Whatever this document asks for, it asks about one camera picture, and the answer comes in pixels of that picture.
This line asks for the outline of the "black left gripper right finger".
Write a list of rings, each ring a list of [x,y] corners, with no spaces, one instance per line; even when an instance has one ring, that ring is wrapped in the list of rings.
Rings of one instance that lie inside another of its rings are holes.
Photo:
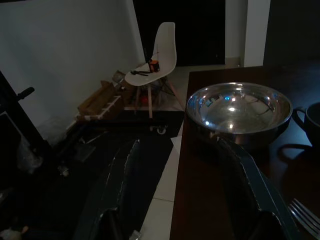
[[[281,194],[241,146],[216,142],[230,221],[237,240],[299,240],[301,233]]]

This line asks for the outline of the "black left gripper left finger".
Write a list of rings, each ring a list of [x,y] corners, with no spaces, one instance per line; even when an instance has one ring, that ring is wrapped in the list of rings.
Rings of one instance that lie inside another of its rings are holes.
[[[140,140],[121,146],[93,186],[79,218],[80,240],[123,240],[120,205],[138,158]]]

